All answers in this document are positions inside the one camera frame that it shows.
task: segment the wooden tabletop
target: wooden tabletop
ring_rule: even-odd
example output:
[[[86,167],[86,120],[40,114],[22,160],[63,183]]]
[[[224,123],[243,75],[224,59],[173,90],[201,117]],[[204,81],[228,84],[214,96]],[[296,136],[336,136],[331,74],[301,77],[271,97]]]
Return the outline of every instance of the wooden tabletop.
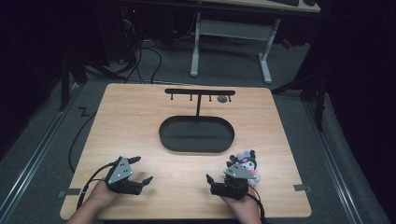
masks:
[[[195,115],[197,97],[175,95],[170,100],[166,88],[231,90],[232,101],[209,102],[202,97],[201,115],[221,117],[234,128],[229,149],[219,154],[175,153],[160,140],[159,128],[175,115]],[[265,88],[164,86],[110,84],[92,125],[78,162],[70,189],[82,189],[92,174],[119,156],[141,156],[132,164],[130,180],[154,176],[140,195],[122,194],[101,219],[166,219],[233,217],[224,201],[211,195],[206,174],[222,182],[230,155],[254,149],[261,182],[256,190],[262,197],[267,217],[308,217],[311,208],[304,191],[290,146],[271,92]],[[105,169],[99,177],[105,177]],[[85,199],[91,193],[92,182]],[[76,211],[77,195],[64,200],[61,217],[69,219]]]
[[[202,0],[202,2],[210,2],[210,3],[220,3],[220,4],[231,4],[238,5],[244,7],[265,7],[271,9],[279,9],[279,10],[288,10],[288,11],[298,11],[298,12],[320,12],[320,7],[318,4],[314,6],[309,6],[300,0],[300,3],[297,7],[280,4],[277,2],[272,2],[269,0]]]

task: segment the hand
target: hand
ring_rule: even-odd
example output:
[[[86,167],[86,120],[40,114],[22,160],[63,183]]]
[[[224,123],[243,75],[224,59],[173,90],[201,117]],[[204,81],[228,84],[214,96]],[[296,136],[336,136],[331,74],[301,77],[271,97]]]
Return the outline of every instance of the hand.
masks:
[[[105,181],[98,181],[90,197],[82,204],[67,224],[93,223],[96,215],[104,208],[109,207],[119,194],[108,189]]]
[[[248,194],[255,196],[253,188],[248,188]],[[259,214],[259,206],[256,201],[252,198],[245,196],[240,200],[235,200],[227,197],[220,197],[224,202],[226,202],[232,209],[236,218],[242,224],[261,224]]]

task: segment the dark background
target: dark background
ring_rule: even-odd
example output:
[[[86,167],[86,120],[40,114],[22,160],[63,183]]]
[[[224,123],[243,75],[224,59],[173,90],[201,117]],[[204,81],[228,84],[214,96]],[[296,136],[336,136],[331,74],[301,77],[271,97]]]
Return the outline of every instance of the dark background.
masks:
[[[308,20],[284,20],[276,41],[287,38],[294,45],[313,44],[296,79],[325,73],[326,90],[346,140],[377,199],[395,223],[395,2],[319,3],[322,13],[352,15],[353,20],[323,23],[321,29],[320,23]],[[105,7],[118,13],[114,5]],[[191,17],[190,12],[142,7],[140,11],[142,17],[138,18],[136,28],[169,46],[173,30],[184,34],[191,24],[186,19]],[[117,34],[122,27],[112,23],[119,15],[103,15],[102,7],[91,4],[77,7],[21,0],[0,3],[1,158],[30,116],[50,96],[50,89],[62,72],[61,61],[66,52],[78,52],[102,65],[124,57],[122,36]],[[106,39],[113,33],[114,39]]]

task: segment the gray carpet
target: gray carpet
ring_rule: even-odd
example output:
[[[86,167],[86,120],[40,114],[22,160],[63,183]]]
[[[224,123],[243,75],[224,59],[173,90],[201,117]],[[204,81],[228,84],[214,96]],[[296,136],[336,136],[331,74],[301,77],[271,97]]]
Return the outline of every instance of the gray carpet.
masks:
[[[200,74],[191,78],[191,46],[174,45],[169,49],[158,44],[152,49],[162,56],[162,65],[155,76],[156,81],[187,83],[195,85],[217,86],[247,86],[274,89],[292,81],[309,46],[296,47],[286,50],[282,46],[274,45],[269,58],[269,69],[274,83],[263,83],[260,65],[256,54],[244,52],[244,49],[234,50],[234,45],[216,43],[203,46],[201,51]],[[254,42],[245,46],[250,51],[258,51],[260,43]],[[142,50],[142,61],[139,72],[149,83],[151,75],[160,62],[158,55],[150,50]],[[88,117],[81,116],[86,107],[86,114],[94,113],[101,101],[105,87],[115,82],[103,76],[93,76],[82,87],[64,119],[50,142],[48,152],[31,179],[26,191],[22,194],[15,209],[8,219],[8,223],[65,223],[59,213],[64,199],[58,197],[62,190],[66,190],[73,176],[67,161],[69,148]],[[130,83],[140,83],[140,78],[134,72]],[[60,106],[61,88],[58,83],[52,90],[51,97],[31,117],[27,128],[19,140],[0,162],[0,202],[3,202],[17,181],[24,166],[35,152],[36,147],[55,116]],[[339,192],[326,164],[322,152],[322,144],[317,130],[312,125],[312,118],[306,112],[304,103],[300,101],[298,92],[287,91],[275,95],[276,106],[285,128],[290,147],[297,163],[303,183],[312,189],[307,193],[312,207],[312,215],[308,218],[269,218],[270,223],[350,223]],[[72,148],[72,163],[78,163],[81,150],[89,134],[92,121],[83,129],[77,142]],[[367,181],[362,175],[359,165],[354,161],[348,145],[332,112],[331,101],[327,98],[326,110],[323,118],[324,136],[333,155],[342,170],[351,195],[361,211],[361,223],[389,223],[381,207],[375,200]]]

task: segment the plush toy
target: plush toy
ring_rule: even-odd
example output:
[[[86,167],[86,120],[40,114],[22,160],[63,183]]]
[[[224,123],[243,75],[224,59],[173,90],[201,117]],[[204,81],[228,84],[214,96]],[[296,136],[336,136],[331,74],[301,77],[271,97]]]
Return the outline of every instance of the plush toy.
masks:
[[[254,150],[245,151],[244,154],[237,154],[236,157],[234,155],[230,156],[230,161],[232,164],[239,163],[246,169],[248,169],[253,175],[255,175],[254,179],[249,179],[248,183],[251,186],[256,186],[260,182],[260,176],[257,174],[257,162],[256,162],[256,154]]]

